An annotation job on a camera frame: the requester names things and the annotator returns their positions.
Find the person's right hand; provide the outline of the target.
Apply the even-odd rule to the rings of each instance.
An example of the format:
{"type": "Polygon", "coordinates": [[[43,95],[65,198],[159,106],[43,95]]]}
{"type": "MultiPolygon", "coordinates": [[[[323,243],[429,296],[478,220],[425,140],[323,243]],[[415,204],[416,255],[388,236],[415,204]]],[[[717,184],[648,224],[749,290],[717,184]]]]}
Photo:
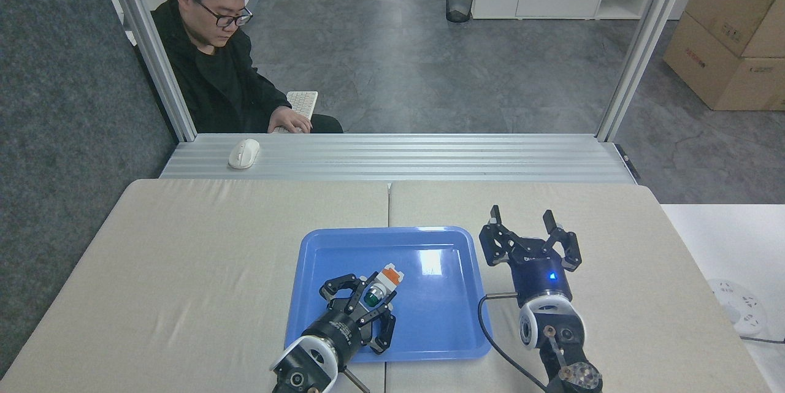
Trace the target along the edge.
{"type": "Polygon", "coordinates": [[[278,106],[271,113],[267,133],[273,133],[279,127],[292,133],[308,134],[312,131],[312,122],[288,106],[278,106]]]}

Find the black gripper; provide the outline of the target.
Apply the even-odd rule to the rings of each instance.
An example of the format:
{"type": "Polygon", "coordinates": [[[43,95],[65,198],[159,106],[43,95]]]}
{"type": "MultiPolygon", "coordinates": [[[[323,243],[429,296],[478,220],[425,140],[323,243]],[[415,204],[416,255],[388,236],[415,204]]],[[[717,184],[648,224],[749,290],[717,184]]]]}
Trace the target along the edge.
{"type": "Polygon", "coordinates": [[[522,238],[502,224],[498,205],[493,205],[488,222],[479,234],[480,245],[488,265],[512,261],[512,279],[518,306],[550,294],[573,300],[565,270],[575,271],[581,264],[580,246],[575,232],[565,231],[556,223],[551,210],[546,210],[542,220],[549,234],[546,240],[547,257],[532,257],[532,242],[522,238]],[[553,250],[560,244],[564,255],[553,250]]]}
{"type": "Polygon", "coordinates": [[[366,277],[350,273],[325,281],[319,290],[327,301],[326,312],[305,329],[305,335],[326,339],[333,346],[339,364],[348,364],[362,346],[370,346],[375,354],[382,354],[391,345],[396,325],[391,301],[397,291],[371,306],[366,300],[361,302],[368,286],[366,277]],[[337,299],[337,293],[343,289],[349,289],[350,295],[337,299]]]}

